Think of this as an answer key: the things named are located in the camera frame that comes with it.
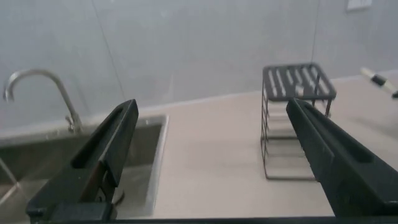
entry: sink basin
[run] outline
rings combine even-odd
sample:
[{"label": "sink basin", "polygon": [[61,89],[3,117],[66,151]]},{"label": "sink basin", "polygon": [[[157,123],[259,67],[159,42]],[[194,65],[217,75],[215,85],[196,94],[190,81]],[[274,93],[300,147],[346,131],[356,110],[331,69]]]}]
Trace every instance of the sink basin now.
[{"label": "sink basin", "polygon": [[[167,116],[138,120],[115,193],[120,199],[117,219],[152,214],[167,121]],[[71,160],[95,127],[84,127],[79,135],[56,130],[0,140],[0,223],[29,223],[28,201]]]}]

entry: metal dish rack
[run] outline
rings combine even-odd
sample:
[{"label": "metal dish rack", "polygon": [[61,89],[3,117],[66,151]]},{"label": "metal dish rack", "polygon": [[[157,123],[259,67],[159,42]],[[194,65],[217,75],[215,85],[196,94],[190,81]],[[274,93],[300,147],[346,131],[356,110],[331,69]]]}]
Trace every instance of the metal dish rack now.
[{"label": "metal dish rack", "polygon": [[[261,154],[264,173],[270,180],[315,180],[285,112],[285,105],[292,98],[317,104],[318,108],[325,109],[326,116],[330,116],[331,102],[336,98],[336,91],[316,63],[264,67],[261,98]],[[270,112],[270,106],[274,105],[282,105],[277,113]],[[280,131],[275,127],[286,127],[286,130]],[[276,144],[271,149],[270,146],[275,142],[279,145]],[[267,171],[267,165],[279,166],[278,174],[273,175]],[[284,165],[299,166],[299,169],[291,172]]]}]

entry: white countertop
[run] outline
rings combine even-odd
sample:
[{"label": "white countertop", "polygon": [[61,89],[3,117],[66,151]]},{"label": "white countertop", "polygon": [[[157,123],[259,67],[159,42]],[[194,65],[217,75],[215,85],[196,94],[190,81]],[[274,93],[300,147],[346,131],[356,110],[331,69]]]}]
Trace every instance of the white countertop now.
[{"label": "white countertop", "polygon": [[[398,102],[367,80],[334,83],[332,120],[398,169]],[[156,113],[170,121],[153,218],[333,215],[319,183],[265,178],[261,93],[144,114]]]}]

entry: wall tile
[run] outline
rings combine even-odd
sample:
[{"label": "wall tile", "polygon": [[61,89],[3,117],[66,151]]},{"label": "wall tile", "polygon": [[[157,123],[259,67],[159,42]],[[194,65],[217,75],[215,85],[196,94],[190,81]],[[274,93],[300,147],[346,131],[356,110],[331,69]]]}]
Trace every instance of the wall tile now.
[{"label": "wall tile", "polygon": [[332,78],[359,75],[363,66],[396,69],[398,1],[373,1],[369,9],[351,12],[346,4],[320,1],[314,61]]},{"label": "wall tile", "polygon": [[123,91],[141,106],[261,89],[311,59],[317,1],[95,1]]},{"label": "wall tile", "polygon": [[[104,113],[122,92],[91,1],[0,1],[0,85],[17,70],[46,68],[64,82],[81,116]],[[0,100],[0,129],[63,119],[68,114],[55,85],[29,77],[15,87],[15,102]]]}]

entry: faucet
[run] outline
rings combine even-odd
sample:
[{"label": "faucet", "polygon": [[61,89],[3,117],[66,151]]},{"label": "faucet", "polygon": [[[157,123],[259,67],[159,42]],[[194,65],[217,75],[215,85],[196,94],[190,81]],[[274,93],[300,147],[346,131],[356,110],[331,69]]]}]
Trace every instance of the faucet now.
[{"label": "faucet", "polygon": [[9,78],[8,81],[6,82],[6,84],[4,85],[4,93],[3,93],[3,98],[4,100],[8,101],[14,101],[14,94],[12,93],[15,84],[23,79],[24,77],[28,77],[31,75],[43,75],[49,79],[51,79],[58,87],[58,89],[61,92],[62,98],[65,101],[65,103],[67,104],[67,107],[69,109],[70,112],[70,117],[66,116],[65,119],[66,121],[68,121],[69,123],[69,128],[68,130],[71,133],[79,133],[81,131],[81,121],[80,121],[80,117],[79,114],[76,112],[75,108],[73,107],[68,93],[63,85],[63,83],[61,82],[61,79],[56,76],[56,74],[44,70],[44,69],[29,69],[29,70],[21,70],[21,71],[17,71],[14,72]]}]

